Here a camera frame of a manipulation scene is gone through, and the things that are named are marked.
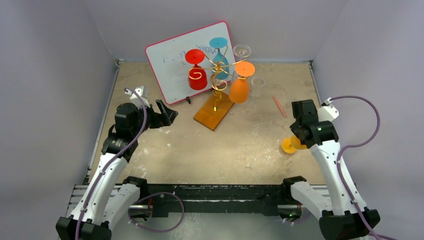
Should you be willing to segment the clear wine glass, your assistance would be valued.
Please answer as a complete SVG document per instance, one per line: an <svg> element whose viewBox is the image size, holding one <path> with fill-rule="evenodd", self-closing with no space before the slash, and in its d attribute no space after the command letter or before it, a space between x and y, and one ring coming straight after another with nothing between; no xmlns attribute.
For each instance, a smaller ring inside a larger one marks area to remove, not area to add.
<svg viewBox="0 0 424 240"><path fill-rule="evenodd" d="M251 48L245 44L237 44L232 49L235 62L246 61L251 55Z"/></svg>

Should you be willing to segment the red plastic wine glass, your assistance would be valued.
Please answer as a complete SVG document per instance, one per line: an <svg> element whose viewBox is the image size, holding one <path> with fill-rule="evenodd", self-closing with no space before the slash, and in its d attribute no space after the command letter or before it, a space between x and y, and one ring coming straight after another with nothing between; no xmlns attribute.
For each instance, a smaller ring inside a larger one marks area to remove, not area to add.
<svg viewBox="0 0 424 240"><path fill-rule="evenodd" d="M204 59L205 54L199 49L191 49L185 54L185 60L192 65L188 71L188 85L196 91L203 90L208 85L206 72L199 66Z"/></svg>

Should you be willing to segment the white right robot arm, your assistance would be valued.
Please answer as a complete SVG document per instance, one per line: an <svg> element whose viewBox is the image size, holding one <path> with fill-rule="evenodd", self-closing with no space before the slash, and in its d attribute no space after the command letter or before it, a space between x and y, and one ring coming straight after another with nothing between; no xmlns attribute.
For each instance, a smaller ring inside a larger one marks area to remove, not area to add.
<svg viewBox="0 0 424 240"><path fill-rule="evenodd" d="M333 121L340 113L332 100L317 108L311 99L291 103L293 133L283 140L287 154L309 150L324 177L328 197L315 190L303 177L285 178L280 196L288 204L301 203L317 220L326 240L365 240L373 236L381 218L358 192L343 159L343 148Z"/></svg>

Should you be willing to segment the blue plastic wine glass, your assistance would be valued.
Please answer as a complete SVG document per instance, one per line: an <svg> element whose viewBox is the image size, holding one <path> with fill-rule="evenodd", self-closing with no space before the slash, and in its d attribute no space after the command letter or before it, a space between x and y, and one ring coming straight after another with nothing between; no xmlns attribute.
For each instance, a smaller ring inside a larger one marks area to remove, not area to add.
<svg viewBox="0 0 424 240"><path fill-rule="evenodd" d="M213 57L213 63L211 64L213 68L212 74L216 74L215 78L218 80L225 80L229 76L229 62L225 57L228 50L228 40L224 37L215 37L209 41L209 45L213 50L216 50L216 55ZM222 71L216 73L216 65L220 65Z"/></svg>

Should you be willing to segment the orange plastic wine glass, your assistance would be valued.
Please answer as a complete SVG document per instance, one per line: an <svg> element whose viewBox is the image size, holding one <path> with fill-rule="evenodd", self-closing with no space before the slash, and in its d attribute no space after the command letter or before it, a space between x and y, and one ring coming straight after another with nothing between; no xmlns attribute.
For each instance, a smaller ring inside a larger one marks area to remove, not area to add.
<svg viewBox="0 0 424 240"><path fill-rule="evenodd" d="M248 61L241 61L235 65L235 80L229 90L229 99L236 104L244 103L249 96L250 86L248 77L255 73L255 67Z"/></svg>

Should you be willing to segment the yellow plastic wine glass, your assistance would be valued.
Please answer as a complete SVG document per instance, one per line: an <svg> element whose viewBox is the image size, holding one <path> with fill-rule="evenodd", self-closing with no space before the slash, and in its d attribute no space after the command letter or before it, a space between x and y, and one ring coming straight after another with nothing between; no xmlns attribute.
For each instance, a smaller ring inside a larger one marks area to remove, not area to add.
<svg viewBox="0 0 424 240"><path fill-rule="evenodd" d="M292 135L283 139L281 148L286 154L294 154L298 150L307 149L307 146L301 144L301 141L295 135Z"/></svg>

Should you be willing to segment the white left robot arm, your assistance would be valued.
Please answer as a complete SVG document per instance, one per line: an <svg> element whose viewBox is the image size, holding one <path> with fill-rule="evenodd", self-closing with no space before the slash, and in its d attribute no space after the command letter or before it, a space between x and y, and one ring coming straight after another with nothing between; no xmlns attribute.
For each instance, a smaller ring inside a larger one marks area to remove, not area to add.
<svg viewBox="0 0 424 240"><path fill-rule="evenodd" d="M173 124L178 112L157 99L159 113L143 101L123 103L116 109L114 125L103 143L97 169L87 190L68 217L60 217L56 231L61 240L110 240L117 221L131 204L142 205L149 199L146 179L127 177L121 192L112 191L138 147L138 137L148 129Z"/></svg>

